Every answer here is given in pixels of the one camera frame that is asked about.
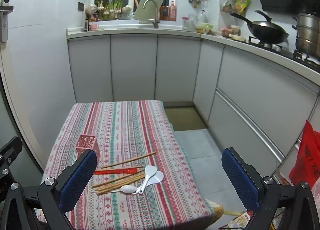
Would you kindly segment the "brown floor mat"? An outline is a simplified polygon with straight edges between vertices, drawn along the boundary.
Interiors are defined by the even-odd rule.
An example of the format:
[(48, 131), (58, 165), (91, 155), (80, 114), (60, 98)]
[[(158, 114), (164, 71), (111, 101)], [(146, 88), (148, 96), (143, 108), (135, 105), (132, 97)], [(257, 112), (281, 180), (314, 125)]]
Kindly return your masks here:
[(206, 122), (194, 107), (166, 107), (165, 113), (174, 131), (207, 129)]

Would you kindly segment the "white plastic soup spoon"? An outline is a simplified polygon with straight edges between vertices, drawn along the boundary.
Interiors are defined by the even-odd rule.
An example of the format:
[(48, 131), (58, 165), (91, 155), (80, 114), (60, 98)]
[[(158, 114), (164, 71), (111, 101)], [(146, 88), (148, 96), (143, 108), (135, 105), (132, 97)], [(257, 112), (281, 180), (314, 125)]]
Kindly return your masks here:
[(119, 189), (115, 189), (115, 190), (110, 190), (110, 189), (102, 190), (102, 191), (93, 190), (92, 193), (98, 194), (98, 195), (107, 194), (107, 193), (117, 193), (117, 192), (122, 192), (124, 194), (133, 194), (136, 191), (137, 191), (137, 187), (132, 185), (124, 185), (124, 186), (121, 186)]

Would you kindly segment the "pink perforated utensil holder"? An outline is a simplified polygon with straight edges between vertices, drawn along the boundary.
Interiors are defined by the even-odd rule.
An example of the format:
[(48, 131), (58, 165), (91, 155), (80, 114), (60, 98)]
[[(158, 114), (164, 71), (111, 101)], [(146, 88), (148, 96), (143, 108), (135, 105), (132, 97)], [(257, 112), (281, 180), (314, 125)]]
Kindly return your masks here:
[(97, 162), (99, 162), (100, 158), (100, 149), (97, 142), (97, 136), (95, 135), (80, 135), (76, 145), (75, 145), (77, 157), (80, 157), (81, 154), (87, 150), (93, 150), (97, 156)]

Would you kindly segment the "wooden chopstick top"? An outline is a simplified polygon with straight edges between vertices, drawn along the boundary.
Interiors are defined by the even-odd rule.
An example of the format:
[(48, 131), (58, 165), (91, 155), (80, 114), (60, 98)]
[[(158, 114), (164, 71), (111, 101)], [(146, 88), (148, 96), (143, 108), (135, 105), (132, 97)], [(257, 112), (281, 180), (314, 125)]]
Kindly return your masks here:
[(130, 158), (129, 160), (121, 161), (121, 162), (118, 162), (118, 163), (115, 163), (115, 164), (110, 164), (108, 166), (104, 166), (104, 167), (101, 167), (101, 168), (102, 169), (106, 169), (106, 168), (118, 166), (118, 165), (121, 165), (121, 164), (130, 163), (130, 162), (133, 162), (133, 161), (136, 161), (136, 160), (140, 160), (142, 158), (146, 158), (146, 157), (155, 155), (156, 153), (157, 153), (157, 151), (154, 151), (154, 152), (151, 152), (151, 153), (148, 153), (148, 154), (145, 154), (145, 155), (141, 155), (141, 156), (138, 156), (138, 157)]

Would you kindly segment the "white ridged rice paddle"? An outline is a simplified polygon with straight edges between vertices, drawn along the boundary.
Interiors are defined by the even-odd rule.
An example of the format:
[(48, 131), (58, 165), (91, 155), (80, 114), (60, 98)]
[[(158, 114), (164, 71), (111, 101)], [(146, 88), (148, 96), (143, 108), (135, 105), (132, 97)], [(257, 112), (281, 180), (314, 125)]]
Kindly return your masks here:
[(133, 195), (143, 194), (144, 189), (146, 188), (146, 185), (147, 185), (148, 181), (157, 173), (157, 170), (158, 169), (155, 166), (148, 165), (148, 166), (145, 167), (145, 169), (144, 169), (144, 173), (145, 173), (144, 181), (143, 181), (142, 185), (139, 188), (137, 188), (137, 190), (133, 193)]

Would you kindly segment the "chrome kitchen faucet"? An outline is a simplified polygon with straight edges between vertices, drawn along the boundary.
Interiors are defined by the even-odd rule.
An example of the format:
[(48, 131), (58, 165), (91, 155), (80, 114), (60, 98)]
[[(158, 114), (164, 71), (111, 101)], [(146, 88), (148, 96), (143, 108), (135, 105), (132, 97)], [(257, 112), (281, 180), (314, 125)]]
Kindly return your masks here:
[[(148, 9), (146, 9), (146, 6), (148, 4), (152, 4), (153, 9), (151, 9), (150, 7)], [(158, 18), (158, 7), (157, 7), (156, 1), (155, 0), (146, 0), (143, 4), (143, 10), (145, 12), (143, 19), (151, 21), (153, 24), (153, 27), (155, 29), (158, 29), (159, 18)]]

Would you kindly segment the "gas stove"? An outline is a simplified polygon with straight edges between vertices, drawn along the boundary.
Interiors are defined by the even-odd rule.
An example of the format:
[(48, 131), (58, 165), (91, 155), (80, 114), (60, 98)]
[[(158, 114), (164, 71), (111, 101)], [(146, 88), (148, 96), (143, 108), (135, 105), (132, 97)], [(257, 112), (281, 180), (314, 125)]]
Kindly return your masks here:
[(257, 38), (252, 36), (248, 38), (248, 44), (260, 49), (265, 49), (272, 53), (282, 55), (319, 72), (319, 60), (317, 58), (314, 58), (313, 56), (309, 56), (308, 54), (301, 53), (296, 49), (293, 52), (290, 52), (286, 49), (283, 49), (281, 45), (263, 43), (262, 41), (259, 41)]

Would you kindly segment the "red plastic spoon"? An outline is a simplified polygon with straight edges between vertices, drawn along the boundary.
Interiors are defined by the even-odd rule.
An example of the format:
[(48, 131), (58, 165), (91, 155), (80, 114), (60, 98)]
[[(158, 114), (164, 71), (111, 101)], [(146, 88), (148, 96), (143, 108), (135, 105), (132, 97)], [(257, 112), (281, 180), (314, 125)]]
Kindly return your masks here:
[(111, 175), (111, 174), (134, 174), (138, 173), (143, 169), (143, 167), (130, 167), (130, 168), (118, 168), (118, 169), (101, 169), (96, 170), (94, 175)]

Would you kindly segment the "white rice scoop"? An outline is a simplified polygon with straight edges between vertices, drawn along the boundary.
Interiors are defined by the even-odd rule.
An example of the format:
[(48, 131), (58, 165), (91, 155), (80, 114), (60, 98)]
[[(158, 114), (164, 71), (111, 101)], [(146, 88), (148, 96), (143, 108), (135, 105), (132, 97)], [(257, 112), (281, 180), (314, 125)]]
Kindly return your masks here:
[(148, 181), (147, 186), (151, 184), (160, 183), (164, 179), (164, 175), (161, 171), (157, 171), (157, 173)]

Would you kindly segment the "patterned striped tablecloth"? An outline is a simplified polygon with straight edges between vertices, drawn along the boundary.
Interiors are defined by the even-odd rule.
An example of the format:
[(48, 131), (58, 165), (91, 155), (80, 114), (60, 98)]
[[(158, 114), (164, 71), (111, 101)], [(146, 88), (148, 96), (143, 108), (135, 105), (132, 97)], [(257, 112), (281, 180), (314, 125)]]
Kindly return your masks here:
[(44, 177), (57, 177), (75, 162), (75, 145), (84, 134), (97, 136), (99, 167), (157, 151), (121, 166), (152, 165), (164, 179), (143, 194), (99, 196), (92, 186), (114, 176), (93, 176), (67, 213), (75, 229), (206, 229), (214, 222), (214, 211), (200, 194), (161, 101), (75, 104), (50, 152)]

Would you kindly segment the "wooden chopstick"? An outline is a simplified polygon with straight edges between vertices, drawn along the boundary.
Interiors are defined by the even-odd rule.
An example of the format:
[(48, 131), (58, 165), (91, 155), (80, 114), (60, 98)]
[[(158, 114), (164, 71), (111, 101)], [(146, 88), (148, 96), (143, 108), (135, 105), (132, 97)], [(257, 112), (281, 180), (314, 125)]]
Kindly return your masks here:
[(140, 175), (133, 176), (133, 177), (131, 177), (129, 179), (123, 179), (123, 180), (118, 181), (118, 183), (109, 184), (106, 187), (99, 188), (99, 189), (96, 190), (96, 192), (104, 194), (104, 193), (106, 193), (108, 191), (111, 191), (111, 190), (120, 189), (122, 186), (130, 185), (132, 183), (135, 183), (135, 182), (143, 179), (144, 177), (145, 177), (145, 174), (140, 174)]
[(97, 193), (98, 195), (110, 193), (112, 191), (115, 192), (124, 192), (125, 194), (132, 194), (137, 190), (137, 187), (135, 187), (133, 184), (144, 177), (142, 175), (134, 177), (130, 180), (125, 181), (124, 183), (118, 183), (114, 186), (105, 187), (101, 190), (95, 190), (93, 193)]
[(92, 186), (92, 188), (99, 188), (101, 186), (105, 186), (107, 184), (111, 184), (111, 183), (114, 183), (114, 182), (117, 182), (117, 181), (121, 181), (121, 180), (124, 180), (124, 179), (128, 179), (129, 177), (133, 177), (133, 176), (137, 176), (137, 175), (141, 175), (141, 174), (144, 174), (144, 170), (140, 170), (140, 171), (137, 171), (135, 173), (132, 173), (132, 174), (128, 174), (128, 175), (125, 175), (125, 176), (122, 176), (122, 177), (118, 177), (116, 179), (112, 179), (112, 180), (109, 180), (109, 181), (105, 181), (103, 183), (99, 183), (99, 184), (95, 184)]
[(157, 153), (157, 151), (154, 151), (154, 152), (151, 152), (151, 153), (148, 153), (148, 154), (145, 154), (145, 155), (141, 155), (141, 156), (138, 156), (138, 157), (130, 158), (129, 160), (121, 161), (121, 162), (118, 162), (118, 163), (115, 163), (115, 164), (110, 164), (108, 166), (104, 166), (104, 167), (101, 167), (101, 168), (102, 169), (106, 169), (106, 168), (118, 166), (118, 165), (121, 165), (121, 164), (130, 163), (130, 162), (133, 162), (133, 161), (136, 161), (136, 160), (140, 160), (142, 158), (146, 158), (146, 157), (155, 155), (156, 153)]
[(145, 177), (145, 174), (133, 176), (133, 177), (130, 177), (128, 179), (124, 179), (124, 180), (117, 181), (117, 182), (112, 183), (112, 184), (108, 184), (107, 186), (98, 188), (97, 190), (98, 191), (102, 191), (102, 190), (107, 190), (107, 189), (112, 189), (112, 188), (117, 189), (117, 188), (119, 188), (121, 186), (124, 186), (126, 184), (131, 184), (131, 183), (137, 182), (137, 181), (143, 179), (144, 177)]

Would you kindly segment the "stainless steel steamer pot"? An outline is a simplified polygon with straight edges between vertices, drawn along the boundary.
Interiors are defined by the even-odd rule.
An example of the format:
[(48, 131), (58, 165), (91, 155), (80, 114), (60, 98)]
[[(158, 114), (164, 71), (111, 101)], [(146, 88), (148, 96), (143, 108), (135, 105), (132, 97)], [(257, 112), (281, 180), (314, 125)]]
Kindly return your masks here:
[(319, 15), (299, 13), (293, 17), (297, 23), (296, 50), (319, 59)]

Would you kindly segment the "pink mug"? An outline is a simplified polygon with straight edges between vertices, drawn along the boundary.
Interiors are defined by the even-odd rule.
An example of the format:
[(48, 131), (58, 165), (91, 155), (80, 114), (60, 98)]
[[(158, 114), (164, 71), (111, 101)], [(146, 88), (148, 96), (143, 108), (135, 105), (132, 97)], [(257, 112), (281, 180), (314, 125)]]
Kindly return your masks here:
[(90, 22), (89, 23), (89, 28), (90, 28), (90, 31), (95, 31), (95, 30), (99, 29), (99, 25), (96, 24), (96, 23)]

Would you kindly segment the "red plastic bag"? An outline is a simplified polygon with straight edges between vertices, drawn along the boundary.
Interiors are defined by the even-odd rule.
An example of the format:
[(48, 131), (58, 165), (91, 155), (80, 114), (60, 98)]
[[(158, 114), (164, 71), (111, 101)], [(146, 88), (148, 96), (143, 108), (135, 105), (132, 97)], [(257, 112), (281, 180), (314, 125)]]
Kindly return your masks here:
[(306, 121), (297, 159), (289, 174), (289, 179), (295, 186), (300, 181), (305, 181), (312, 188), (319, 179), (319, 147), (319, 132), (315, 131), (311, 123)]

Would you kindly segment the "grey cutting board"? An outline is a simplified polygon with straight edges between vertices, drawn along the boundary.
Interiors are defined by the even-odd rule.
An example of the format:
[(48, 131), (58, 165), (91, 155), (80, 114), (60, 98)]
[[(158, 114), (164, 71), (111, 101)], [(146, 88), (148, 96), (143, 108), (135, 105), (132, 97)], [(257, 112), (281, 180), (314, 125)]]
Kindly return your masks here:
[[(147, 21), (147, 20), (144, 20), (143, 19), (143, 16), (144, 16), (144, 14), (145, 14), (145, 12), (144, 12), (144, 10), (143, 10), (143, 4), (144, 4), (144, 2), (145, 2), (146, 0), (140, 0), (140, 2), (139, 2), (139, 4), (138, 4), (138, 7), (137, 7), (137, 9), (135, 10), (135, 19), (137, 19), (137, 20), (139, 20), (139, 21)], [(155, 0), (156, 1), (156, 3), (157, 3), (157, 7), (158, 7), (158, 11), (159, 11), (159, 8), (160, 8), (160, 6), (162, 5), (162, 3), (163, 3), (163, 0)], [(148, 8), (151, 8), (151, 9), (153, 9), (153, 5), (152, 4), (148, 4), (147, 6), (146, 6), (146, 9), (148, 9)]]

